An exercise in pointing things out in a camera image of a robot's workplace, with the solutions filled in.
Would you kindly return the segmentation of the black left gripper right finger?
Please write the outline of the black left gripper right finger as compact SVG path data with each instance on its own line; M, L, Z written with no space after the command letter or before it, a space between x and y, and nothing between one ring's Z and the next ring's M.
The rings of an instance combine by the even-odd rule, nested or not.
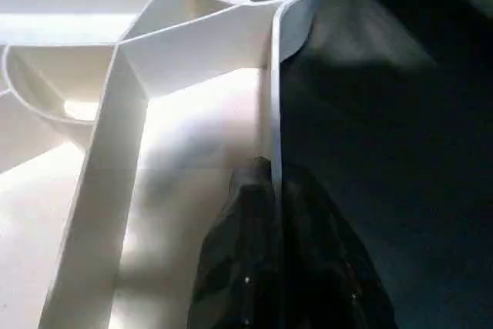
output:
M282 201L290 327L395 328L370 254L316 177L286 166Z

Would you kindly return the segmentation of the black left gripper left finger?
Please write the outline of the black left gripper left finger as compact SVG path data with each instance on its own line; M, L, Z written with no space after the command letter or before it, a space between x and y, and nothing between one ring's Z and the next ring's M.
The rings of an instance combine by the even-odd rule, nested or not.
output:
M226 201L200 251L191 328L277 328L280 236L270 161L233 171Z

